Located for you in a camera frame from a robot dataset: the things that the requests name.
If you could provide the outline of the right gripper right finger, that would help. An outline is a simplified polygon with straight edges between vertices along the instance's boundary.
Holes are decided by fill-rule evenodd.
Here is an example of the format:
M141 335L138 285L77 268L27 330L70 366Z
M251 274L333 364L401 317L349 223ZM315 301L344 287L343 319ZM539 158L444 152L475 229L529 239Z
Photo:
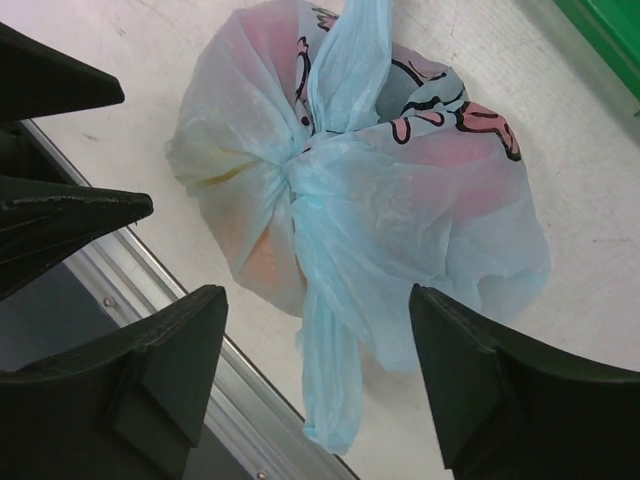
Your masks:
M639 376L552 347L415 286L411 324L457 479L635 479Z

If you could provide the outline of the blue printed plastic bag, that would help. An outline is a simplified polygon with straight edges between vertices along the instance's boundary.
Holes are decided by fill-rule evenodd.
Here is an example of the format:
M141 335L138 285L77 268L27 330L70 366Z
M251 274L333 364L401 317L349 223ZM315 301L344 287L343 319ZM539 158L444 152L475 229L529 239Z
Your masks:
M513 130L452 68L393 41L387 1L234 11L196 62L166 157L220 249L235 208L289 201L306 293L260 297L302 321L304 431L332 454L359 431L360 347L388 371L417 367L415 284L503 322L548 278Z

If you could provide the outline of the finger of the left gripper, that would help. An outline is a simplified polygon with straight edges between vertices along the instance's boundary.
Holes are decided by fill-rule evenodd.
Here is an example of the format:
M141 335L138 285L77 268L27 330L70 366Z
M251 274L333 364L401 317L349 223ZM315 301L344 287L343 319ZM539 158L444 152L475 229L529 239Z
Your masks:
M85 245L153 213L132 193L3 176L1 297L11 296Z
M106 72L1 26L1 120L39 118L120 104Z

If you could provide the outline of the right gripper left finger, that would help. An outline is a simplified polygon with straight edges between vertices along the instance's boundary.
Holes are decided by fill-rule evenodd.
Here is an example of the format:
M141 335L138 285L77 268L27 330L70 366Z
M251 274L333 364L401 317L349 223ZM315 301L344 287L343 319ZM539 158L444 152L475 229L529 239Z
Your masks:
M5 479L179 479L201 437L228 302L205 285L1 376Z

